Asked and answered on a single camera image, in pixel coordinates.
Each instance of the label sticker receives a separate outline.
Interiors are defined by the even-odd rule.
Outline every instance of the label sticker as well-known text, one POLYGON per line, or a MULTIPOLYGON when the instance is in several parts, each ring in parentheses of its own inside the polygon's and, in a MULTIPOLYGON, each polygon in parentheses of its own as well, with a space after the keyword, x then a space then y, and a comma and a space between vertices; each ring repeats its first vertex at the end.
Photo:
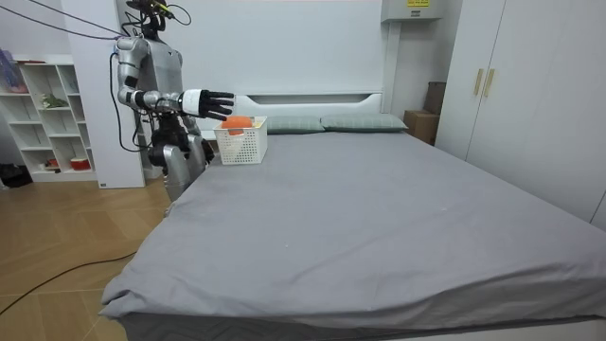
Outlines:
POLYGON ((429 7, 429 0, 408 0, 407 7, 429 7))

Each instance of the gray bed sheet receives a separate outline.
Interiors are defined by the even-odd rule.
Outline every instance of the gray bed sheet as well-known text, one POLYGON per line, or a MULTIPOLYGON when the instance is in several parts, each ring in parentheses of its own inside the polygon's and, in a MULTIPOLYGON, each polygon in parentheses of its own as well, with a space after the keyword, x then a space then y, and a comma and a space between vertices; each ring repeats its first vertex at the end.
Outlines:
POLYGON ((339 329, 605 316, 606 233, 406 134, 273 135, 196 180, 102 302, 339 329))

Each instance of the brown box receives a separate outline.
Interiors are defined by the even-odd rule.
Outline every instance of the brown box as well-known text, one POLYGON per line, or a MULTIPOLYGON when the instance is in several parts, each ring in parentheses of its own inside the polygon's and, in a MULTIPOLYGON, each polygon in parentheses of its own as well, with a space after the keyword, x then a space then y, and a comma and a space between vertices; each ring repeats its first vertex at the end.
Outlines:
POLYGON ((432 146, 436 143, 438 123, 439 115, 426 110, 406 110, 404 112, 404 124, 408 127, 406 132, 432 146))
POLYGON ((427 96, 425 97, 423 109, 439 115, 442 112, 442 102, 444 102, 445 91, 445 81, 430 81, 427 87, 427 96))

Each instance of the robot leg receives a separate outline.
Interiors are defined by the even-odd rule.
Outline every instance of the robot leg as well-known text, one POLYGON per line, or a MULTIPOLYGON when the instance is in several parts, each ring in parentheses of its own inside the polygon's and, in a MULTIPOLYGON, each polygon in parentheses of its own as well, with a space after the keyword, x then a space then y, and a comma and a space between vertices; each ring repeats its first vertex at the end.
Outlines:
POLYGON ((206 168, 205 151, 202 147, 202 137, 196 135, 187 135, 189 142, 189 160, 187 165, 189 168, 189 176, 191 182, 194 182, 206 168))
POLYGON ((183 152, 177 146, 165 145, 162 149, 165 175, 164 187, 172 202, 177 200, 191 184, 189 166, 183 152))

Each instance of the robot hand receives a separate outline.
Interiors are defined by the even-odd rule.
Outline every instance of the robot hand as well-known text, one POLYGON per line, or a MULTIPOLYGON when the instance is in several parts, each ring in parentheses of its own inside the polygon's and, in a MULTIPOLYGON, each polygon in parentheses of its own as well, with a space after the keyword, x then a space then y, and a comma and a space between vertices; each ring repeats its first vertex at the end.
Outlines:
POLYGON ((225 106, 234 105, 233 100, 228 100, 233 97, 231 93, 195 89, 186 90, 179 98, 179 103, 181 110, 190 116, 226 120, 225 116, 231 115, 232 110, 225 106))

